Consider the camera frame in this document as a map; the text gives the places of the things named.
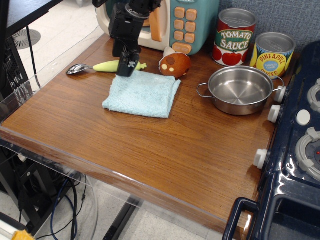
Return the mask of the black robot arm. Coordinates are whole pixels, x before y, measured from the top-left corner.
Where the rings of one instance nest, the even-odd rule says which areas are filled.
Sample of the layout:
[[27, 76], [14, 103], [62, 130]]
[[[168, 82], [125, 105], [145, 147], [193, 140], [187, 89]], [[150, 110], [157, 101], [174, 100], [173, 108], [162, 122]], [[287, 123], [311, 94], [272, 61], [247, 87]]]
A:
[[140, 60], [138, 39], [144, 21], [161, 6], [160, 0], [130, 0], [113, 6], [109, 34], [114, 40], [112, 55], [119, 58], [116, 74], [130, 77]]

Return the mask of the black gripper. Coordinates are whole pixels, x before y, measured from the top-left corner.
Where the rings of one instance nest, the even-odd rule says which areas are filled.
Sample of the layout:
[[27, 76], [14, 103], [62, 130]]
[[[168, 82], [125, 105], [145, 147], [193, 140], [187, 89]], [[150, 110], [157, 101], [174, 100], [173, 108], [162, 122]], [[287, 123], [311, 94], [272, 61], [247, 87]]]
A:
[[130, 77], [140, 60], [138, 39], [145, 20], [144, 2], [118, 2], [113, 5], [109, 34], [114, 40], [112, 54], [119, 57], [116, 75]]

